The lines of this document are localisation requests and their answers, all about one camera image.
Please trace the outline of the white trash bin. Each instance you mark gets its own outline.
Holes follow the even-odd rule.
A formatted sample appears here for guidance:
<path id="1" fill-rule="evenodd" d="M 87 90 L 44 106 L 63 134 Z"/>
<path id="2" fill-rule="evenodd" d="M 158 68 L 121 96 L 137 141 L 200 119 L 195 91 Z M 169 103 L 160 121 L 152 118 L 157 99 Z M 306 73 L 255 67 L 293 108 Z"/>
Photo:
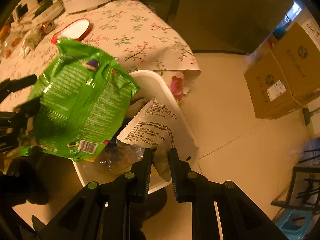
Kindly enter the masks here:
<path id="1" fill-rule="evenodd" d="M 199 148 L 164 80 L 149 70 L 130 75 L 140 91 L 131 100 L 119 135 L 97 157 L 74 163 L 74 167 L 82 185 L 92 181 L 104 184 L 128 172 L 134 162 L 142 159 L 144 150 L 150 148 L 155 150 L 149 186 L 152 193 L 171 182 L 171 148 L 190 164 L 196 160 Z"/>

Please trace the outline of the upper cardboard box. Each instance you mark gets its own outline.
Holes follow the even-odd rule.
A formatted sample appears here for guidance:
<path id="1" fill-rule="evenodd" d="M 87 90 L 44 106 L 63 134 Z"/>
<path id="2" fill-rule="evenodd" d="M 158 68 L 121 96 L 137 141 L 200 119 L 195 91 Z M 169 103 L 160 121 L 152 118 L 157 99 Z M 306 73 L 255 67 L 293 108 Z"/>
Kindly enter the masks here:
<path id="1" fill-rule="evenodd" d="M 303 105 L 319 97 L 319 49 L 297 23 L 273 47 L 293 97 Z"/>

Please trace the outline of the white printed paper wrapper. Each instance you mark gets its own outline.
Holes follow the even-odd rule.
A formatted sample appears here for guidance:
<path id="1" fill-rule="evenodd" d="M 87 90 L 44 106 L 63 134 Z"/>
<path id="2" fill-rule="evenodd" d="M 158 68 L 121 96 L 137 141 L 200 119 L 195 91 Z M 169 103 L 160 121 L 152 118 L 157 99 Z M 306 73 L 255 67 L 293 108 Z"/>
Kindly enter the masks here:
<path id="1" fill-rule="evenodd" d="M 180 159 L 198 150 L 181 116 L 156 99 L 150 100 L 119 133 L 117 139 L 128 145 L 154 149 L 152 163 L 165 181 L 171 179 L 169 151 L 176 148 Z"/>

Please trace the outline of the blue plastic stool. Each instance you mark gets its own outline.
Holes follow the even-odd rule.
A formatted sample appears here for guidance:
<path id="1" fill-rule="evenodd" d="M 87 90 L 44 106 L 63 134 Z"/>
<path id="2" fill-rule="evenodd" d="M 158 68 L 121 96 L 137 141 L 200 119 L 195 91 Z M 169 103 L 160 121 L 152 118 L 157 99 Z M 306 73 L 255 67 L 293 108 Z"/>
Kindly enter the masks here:
<path id="1" fill-rule="evenodd" d="M 313 218 L 311 211 L 285 209 L 280 218 L 276 219 L 276 226 L 287 239 L 304 239 Z"/>

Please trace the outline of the white air fryer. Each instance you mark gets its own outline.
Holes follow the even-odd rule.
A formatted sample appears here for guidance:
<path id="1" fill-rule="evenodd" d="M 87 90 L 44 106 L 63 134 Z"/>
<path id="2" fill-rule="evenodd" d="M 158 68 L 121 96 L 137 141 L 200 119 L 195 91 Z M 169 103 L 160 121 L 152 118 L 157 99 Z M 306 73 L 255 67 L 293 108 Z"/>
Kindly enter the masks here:
<path id="1" fill-rule="evenodd" d="M 12 12 L 14 22 L 20 22 L 22 17 L 29 11 L 29 5 L 25 2 L 20 2 Z"/>

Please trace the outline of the dark chair frame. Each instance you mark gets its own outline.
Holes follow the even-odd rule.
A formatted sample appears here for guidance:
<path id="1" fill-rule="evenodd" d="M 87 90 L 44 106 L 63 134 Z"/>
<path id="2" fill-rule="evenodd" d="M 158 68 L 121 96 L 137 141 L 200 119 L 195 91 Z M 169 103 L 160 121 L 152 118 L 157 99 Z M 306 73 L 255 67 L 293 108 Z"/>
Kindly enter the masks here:
<path id="1" fill-rule="evenodd" d="M 319 138 L 312 139 L 301 153 L 292 168 L 289 187 L 271 205 L 319 214 Z"/>

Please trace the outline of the large orange fruit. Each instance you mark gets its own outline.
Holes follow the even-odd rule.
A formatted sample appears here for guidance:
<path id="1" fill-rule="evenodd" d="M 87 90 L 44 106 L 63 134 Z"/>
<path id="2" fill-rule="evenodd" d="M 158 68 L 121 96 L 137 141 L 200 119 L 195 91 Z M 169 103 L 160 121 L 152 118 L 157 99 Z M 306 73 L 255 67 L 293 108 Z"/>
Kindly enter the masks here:
<path id="1" fill-rule="evenodd" d="M 10 30 L 9 24 L 3 25 L 3 27 L 0 31 L 0 40 L 3 40 L 3 38 L 8 34 L 9 30 Z"/>

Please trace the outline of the glass dome with oranges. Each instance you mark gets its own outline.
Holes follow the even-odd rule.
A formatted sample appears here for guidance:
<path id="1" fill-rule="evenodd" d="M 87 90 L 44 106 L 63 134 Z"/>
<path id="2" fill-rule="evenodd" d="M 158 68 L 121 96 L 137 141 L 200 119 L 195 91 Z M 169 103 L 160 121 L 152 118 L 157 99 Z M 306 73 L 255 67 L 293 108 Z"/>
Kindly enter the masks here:
<path id="1" fill-rule="evenodd" d="M 21 33 L 10 33 L 1 45 L 1 57 L 7 59 L 22 42 L 24 35 Z"/>

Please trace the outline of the lower cardboard box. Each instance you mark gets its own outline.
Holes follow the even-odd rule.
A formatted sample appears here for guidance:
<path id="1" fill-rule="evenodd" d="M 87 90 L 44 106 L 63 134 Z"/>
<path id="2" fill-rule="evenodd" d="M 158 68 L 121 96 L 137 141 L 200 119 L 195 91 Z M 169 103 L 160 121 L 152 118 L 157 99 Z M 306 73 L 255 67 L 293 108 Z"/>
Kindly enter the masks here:
<path id="1" fill-rule="evenodd" d="M 279 119 L 304 105 L 292 93 L 273 53 L 266 54 L 244 74 L 257 119 Z"/>

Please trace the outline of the cardboard box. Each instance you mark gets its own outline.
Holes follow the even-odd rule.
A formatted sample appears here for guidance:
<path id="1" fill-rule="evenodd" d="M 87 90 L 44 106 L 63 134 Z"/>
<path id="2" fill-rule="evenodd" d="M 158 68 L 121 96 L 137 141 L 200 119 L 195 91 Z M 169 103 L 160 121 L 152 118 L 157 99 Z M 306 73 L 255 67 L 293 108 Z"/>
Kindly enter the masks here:
<path id="1" fill-rule="evenodd" d="M 244 74 L 257 119 L 279 119 L 304 105 L 292 93 L 273 53 L 266 54 Z"/>
<path id="2" fill-rule="evenodd" d="M 319 49 L 297 23 L 273 47 L 293 97 L 303 105 L 319 97 Z"/>

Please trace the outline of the green snack bag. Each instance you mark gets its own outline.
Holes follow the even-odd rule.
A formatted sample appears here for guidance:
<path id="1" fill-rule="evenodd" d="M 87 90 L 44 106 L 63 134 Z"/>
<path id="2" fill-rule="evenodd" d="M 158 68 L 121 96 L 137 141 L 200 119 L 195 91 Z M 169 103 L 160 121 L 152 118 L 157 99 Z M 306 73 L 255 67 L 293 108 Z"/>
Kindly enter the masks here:
<path id="1" fill-rule="evenodd" d="M 74 162 L 91 159 L 120 129 L 139 86 L 99 48 L 67 38 L 56 45 L 59 54 L 29 94 L 40 101 L 31 145 Z"/>

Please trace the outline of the dark refrigerator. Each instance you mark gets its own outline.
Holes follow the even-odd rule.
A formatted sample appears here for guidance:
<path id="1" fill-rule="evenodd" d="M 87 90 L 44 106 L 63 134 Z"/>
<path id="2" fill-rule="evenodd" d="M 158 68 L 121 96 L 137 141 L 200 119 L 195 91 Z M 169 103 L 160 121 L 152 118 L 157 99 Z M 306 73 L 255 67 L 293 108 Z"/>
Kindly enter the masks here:
<path id="1" fill-rule="evenodd" d="M 175 29 L 193 51 L 251 54 L 293 0 L 139 0 Z"/>

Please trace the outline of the floral tablecloth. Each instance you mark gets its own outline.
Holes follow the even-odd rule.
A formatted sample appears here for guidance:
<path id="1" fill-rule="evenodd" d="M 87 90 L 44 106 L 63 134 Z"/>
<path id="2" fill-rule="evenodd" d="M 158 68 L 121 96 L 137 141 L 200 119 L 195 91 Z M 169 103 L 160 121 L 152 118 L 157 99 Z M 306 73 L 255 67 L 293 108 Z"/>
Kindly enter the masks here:
<path id="1" fill-rule="evenodd" d="M 201 74 L 188 44 L 151 9 L 137 0 L 114 0 L 91 11 L 64 12 L 55 19 L 55 29 L 26 57 L 20 56 L 18 44 L 7 59 L 1 59 L 1 80 L 40 75 L 59 53 L 52 37 L 81 18 L 92 24 L 84 44 L 107 52 L 129 73 L 156 72 L 177 100 L 178 93 L 187 94 Z"/>

